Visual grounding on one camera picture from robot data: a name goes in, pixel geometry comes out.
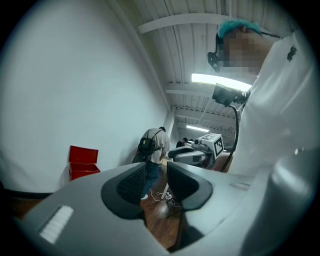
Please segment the black chest-mounted box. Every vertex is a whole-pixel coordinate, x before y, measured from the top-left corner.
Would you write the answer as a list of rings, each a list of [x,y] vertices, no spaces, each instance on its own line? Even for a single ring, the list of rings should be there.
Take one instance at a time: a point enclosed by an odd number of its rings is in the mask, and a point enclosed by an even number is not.
[[[249,96],[249,91],[242,91],[216,83],[214,86],[212,99],[215,100],[216,103],[228,107],[232,103],[241,105],[245,104],[248,101]]]

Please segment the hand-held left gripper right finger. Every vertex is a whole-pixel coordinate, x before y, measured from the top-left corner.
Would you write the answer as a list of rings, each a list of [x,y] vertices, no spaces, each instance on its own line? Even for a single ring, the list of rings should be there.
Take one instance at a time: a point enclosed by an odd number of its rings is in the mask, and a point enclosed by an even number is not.
[[[250,231],[271,174],[235,175],[179,162],[167,164],[167,180],[182,197],[176,249],[172,256],[255,256]]]

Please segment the red box base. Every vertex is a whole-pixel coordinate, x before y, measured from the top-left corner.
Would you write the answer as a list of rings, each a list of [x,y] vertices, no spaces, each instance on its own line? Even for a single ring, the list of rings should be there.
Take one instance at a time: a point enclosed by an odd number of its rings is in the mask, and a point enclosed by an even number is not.
[[[69,180],[85,177],[91,174],[97,174],[101,171],[94,163],[83,164],[83,163],[69,163]]]

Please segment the long ceiling light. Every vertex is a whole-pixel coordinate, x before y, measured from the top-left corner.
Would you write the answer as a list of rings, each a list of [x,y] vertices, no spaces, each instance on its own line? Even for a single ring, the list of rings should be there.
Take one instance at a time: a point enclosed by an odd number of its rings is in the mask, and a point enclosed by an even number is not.
[[[248,91],[252,87],[252,85],[248,83],[241,82],[235,79],[216,76],[216,75],[210,75],[210,74],[201,74],[201,73],[193,73],[191,75],[191,81],[193,83],[200,83],[200,84],[211,84],[211,85],[220,84],[228,88],[240,90],[243,92]]]
[[[194,130],[194,131],[204,132],[204,133],[208,133],[208,132],[210,131],[209,129],[200,128],[200,127],[191,126],[191,125],[187,125],[186,128],[187,128],[187,129]]]

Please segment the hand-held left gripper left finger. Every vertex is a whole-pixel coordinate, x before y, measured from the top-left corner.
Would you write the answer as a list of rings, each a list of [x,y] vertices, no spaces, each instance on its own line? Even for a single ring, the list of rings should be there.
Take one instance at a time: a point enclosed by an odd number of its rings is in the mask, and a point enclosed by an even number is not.
[[[168,256],[141,208],[145,164],[75,179],[24,217],[21,228],[42,256]]]

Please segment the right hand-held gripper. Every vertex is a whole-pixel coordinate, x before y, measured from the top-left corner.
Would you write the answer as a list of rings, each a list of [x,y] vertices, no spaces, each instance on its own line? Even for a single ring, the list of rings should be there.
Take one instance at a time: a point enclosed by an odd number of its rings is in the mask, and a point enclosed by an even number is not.
[[[168,152],[168,158],[174,162],[196,166],[203,169],[212,169],[217,158],[224,151],[221,134],[208,133],[188,141],[185,146],[176,147]]]

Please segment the black backpack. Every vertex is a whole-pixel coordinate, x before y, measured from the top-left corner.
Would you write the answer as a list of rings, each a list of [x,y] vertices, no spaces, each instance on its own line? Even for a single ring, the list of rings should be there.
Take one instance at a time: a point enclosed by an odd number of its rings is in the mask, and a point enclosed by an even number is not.
[[[144,156],[151,156],[154,152],[159,151],[161,147],[156,146],[155,137],[160,132],[157,131],[153,137],[149,137],[149,131],[147,131],[146,135],[140,139],[138,144],[138,152]]]

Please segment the person's white shirt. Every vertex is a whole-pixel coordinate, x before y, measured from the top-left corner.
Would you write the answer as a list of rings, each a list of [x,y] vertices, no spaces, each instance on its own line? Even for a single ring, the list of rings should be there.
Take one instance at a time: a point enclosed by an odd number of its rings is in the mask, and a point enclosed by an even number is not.
[[[275,42],[243,108],[228,172],[255,176],[296,149],[320,148],[320,67],[302,31]]]

